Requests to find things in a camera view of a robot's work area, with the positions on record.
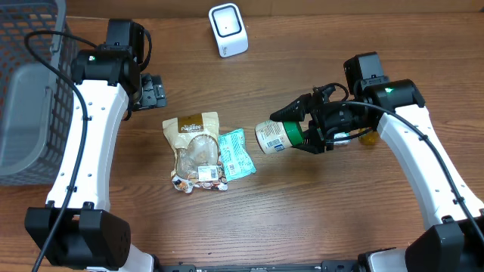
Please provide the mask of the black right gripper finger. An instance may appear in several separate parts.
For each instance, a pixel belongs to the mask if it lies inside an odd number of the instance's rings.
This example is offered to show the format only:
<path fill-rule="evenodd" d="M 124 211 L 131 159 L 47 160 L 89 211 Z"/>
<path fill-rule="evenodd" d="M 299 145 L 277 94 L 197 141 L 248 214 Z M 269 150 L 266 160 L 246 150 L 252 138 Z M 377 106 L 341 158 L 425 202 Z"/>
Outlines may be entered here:
<path fill-rule="evenodd" d="M 273 112 L 269 118 L 274 122 L 302 122 L 310 112 L 311 99 L 311 94 L 302 94 L 284 108 Z"/>
<path fill-rule="evenodd" d="M 326 149 L 326 143 L 318 129 L 309 128 L 303 132 L 304 139 L 301 144 L 293 146 L 298 150 L 302 150 L 312 154 L 324 153 Z"/>

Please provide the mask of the green tissue canister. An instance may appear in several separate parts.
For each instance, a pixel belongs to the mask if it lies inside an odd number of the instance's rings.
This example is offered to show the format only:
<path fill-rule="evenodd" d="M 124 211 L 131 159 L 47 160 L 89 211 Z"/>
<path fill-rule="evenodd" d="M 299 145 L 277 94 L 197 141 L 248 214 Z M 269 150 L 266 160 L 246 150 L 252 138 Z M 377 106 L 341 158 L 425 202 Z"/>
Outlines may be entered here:
<path fill-rule="evenodd" d="M 273 154 L 301 144 L 305 136 L 298 122 L 259 123 L 255 127 L 258 145 L 264 154 Z"/>

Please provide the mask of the yellow dish soap bottle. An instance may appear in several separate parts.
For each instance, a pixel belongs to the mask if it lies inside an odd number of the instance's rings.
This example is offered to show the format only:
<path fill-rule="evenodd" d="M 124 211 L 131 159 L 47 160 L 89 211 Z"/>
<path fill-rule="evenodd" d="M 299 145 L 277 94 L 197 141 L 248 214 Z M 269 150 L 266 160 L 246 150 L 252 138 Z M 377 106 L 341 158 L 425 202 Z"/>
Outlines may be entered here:
<path fill-rule="evenodd" d="M 361 135 L 358 137 L 358 141 L 362 145 L 373 146 L 380 140 L 379 133 L 372 128 L 362 128 L 359 133 Z"/>

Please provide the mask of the brown snack pouch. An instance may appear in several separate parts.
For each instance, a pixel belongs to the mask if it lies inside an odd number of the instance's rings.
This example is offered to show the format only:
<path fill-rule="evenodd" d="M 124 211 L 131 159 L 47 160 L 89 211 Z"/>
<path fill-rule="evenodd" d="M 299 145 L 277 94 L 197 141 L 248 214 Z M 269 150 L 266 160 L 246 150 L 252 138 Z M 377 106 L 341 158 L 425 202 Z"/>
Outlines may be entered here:
<path fill-rule="evenodd" d="M 228 189 L 219 146 L 219 115 L 198 113 L 163 121 L 163 133 L 175 156 L 171 172 L 176 190 Z"/>

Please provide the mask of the teal snack packet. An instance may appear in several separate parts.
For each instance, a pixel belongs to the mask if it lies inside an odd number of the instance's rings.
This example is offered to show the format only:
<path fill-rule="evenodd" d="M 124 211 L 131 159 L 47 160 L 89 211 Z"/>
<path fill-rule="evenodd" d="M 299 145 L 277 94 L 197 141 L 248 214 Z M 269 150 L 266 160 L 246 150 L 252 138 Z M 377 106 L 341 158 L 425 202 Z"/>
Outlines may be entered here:
<path fill-rule="evenodd" d="M 246 150 L 242 128 L 219 135 L 219 147 L 227 182 L 256 173 L 256 167 Z"/>

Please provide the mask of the teal tissue pack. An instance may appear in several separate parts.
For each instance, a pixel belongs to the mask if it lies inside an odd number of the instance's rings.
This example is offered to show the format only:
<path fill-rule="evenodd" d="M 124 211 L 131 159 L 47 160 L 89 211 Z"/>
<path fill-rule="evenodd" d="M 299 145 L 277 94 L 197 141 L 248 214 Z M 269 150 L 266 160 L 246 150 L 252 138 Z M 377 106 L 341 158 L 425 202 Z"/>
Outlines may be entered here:
<path fill-rule="evenodd" d="M 334 135 L 334 145 L 347 145 L 350 142 L 351 140 L 349 139 L 349 133 L 340 132 Z"/>

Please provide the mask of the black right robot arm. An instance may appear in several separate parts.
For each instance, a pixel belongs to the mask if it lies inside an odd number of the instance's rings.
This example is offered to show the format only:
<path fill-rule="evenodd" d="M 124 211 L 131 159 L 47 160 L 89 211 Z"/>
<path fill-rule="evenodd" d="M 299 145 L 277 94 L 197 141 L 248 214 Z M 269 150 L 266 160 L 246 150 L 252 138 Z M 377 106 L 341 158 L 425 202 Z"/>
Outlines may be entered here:
<path fill-rule="evenodd" d="M 332 101 L 331 85 L 315 87 L 270 115 L 276 122 L 312 120 L 296 148 L 329 150 L 334 134 L 376 131 L 389 146 L 417 199 L 425 232 L 405 249 L 378 249 L 358 257 L 356 271 L 481 271 L 483 202 L 465 184 L 440 143 L 425 100 L 409 79 L 355 85 Z"/>

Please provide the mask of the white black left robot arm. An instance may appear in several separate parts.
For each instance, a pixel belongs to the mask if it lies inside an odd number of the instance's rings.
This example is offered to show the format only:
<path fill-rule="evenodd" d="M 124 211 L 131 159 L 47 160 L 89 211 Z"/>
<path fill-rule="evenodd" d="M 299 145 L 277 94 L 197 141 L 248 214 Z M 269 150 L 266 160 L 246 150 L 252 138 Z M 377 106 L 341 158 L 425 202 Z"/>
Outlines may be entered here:
<path fill-rule="evenodd" d="M 80 51 L 71 74 L 48 65 L 73 91 L 73 115 L 60 172 L 45 207 L 30 208 L 25 228 L 42 260 L 74 270 L 159 271 L 158 258 L 131 242 L 129 223 L 111 214 L 110 170 L 121 121 L 138 110 L 149 57 L 101 45 Z"/>

